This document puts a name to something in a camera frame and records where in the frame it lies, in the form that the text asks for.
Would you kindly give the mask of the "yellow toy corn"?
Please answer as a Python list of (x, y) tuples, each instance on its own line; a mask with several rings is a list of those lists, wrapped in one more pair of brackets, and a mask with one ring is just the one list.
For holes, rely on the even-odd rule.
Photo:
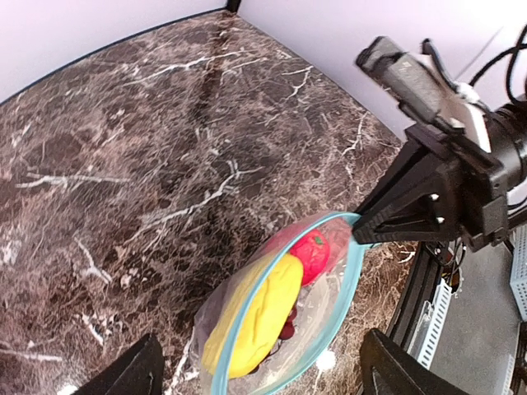
[[(253, 262), (241, 276), (221, 317), (204, 345), (202, 366), (213, 374), (227, 334), (239, 310), (273, 260), (272, 253)], [(273, 349), (301, 289), (303, 266), (299, 259), (285, 254), (276, 264), (254, 297), (245, 315), (232, 353), (228, 377), (236, 379), (252, 372)]]

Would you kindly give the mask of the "clear zip top bag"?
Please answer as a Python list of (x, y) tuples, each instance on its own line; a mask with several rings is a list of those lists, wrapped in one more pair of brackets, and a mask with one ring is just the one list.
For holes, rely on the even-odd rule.
[(274, 394), (315, 363), (357, 290), (358, 219), (330, 212), (287, 226), (211, 293), (194, 318), (203, 393)]

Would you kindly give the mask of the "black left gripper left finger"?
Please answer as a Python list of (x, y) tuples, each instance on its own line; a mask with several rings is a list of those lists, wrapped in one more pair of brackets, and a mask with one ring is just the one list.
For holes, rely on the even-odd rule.
[(75, 394), (160, 395), (163, 373), (161, 344), (153, 333), (148, 333)]

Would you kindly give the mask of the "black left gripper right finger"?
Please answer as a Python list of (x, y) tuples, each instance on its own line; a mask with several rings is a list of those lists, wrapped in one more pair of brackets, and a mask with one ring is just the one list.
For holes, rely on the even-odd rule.
[(425, 369), (377, 328), (364, 336), (360, 362), (364, 394), (466, 394)]

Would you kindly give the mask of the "black right frame post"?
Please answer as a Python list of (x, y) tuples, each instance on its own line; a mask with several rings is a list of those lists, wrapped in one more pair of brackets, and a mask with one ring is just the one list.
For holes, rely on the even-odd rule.
[(227, 0), (226, 10), (229, 12), (237, 13), (240, 8), (241, 0)]

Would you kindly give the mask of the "grey perforated metal basket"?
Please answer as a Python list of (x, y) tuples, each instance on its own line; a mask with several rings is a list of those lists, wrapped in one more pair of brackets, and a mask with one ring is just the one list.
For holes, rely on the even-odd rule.
[(514, 251), (512, 257), (510, 286), (522, 321), (527, 317), (527, 232), (526, 225), (514, 232)]

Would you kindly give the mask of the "purple toy grapes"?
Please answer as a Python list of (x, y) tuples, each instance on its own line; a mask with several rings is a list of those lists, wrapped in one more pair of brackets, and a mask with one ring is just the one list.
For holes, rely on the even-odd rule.
[(286, 341), (294, 336), (294, 333), (295, 333), (294, 320), (296, 318), (296, 315), (297, 315), (297, 309), (296, 309), (296, 306), (294, 306), (291, 309), (287, 317), (287, 320), (283, 325), (282, 331), (279, 334), (278, 338), (280, 340)]

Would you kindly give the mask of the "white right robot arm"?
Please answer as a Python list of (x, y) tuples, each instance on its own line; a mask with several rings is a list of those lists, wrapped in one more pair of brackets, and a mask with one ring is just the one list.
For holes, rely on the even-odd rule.
[(526, 222), (509, 192), (526, 178), (526, 98), (490, 110), (473, 83), (455, 81), (426, 39), (420, 53), (379, 36), (357, 66), (389, 91), (413, 124), (406, 142), (358, 207), (359, 244), (462, 239), (496, 245)]

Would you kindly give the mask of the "red toy fruit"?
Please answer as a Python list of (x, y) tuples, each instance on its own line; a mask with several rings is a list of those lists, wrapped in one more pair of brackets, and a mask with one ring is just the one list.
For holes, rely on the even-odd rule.
[(337, 218), (311, 230), (287, 250), (288, 254), (302, 263), (301, 289), (312, 285), (325, 272), (333, 270), (345, 257), (351, 234), (349, 224)]

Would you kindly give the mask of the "black front table rail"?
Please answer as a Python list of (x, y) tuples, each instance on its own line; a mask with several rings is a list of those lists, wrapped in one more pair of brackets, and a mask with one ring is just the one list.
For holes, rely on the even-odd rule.
[(432, 301), (441, 279), (443, 264), (448, 262), (448, 244), (419, 243), (411, 261), (408, 278), (394, 311), (387, 336), (403, 350), (410, 346), (426, 301)]

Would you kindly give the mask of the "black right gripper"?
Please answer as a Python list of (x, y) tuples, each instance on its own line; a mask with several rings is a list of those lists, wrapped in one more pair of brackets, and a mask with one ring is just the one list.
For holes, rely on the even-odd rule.
[[(489, 126), (486, 152), (464, 134), (413, 125), (406, 142), (372, 192), (357, 208), (352, 234), (359, 244), (394, 241), (442, 242), (459, 234), (480, 250), (505, 240), (509, 230), (507, 193), (511, 189), (511, 136)], [(446, 193), (410, 193), (444, 159), (454, 164)]]

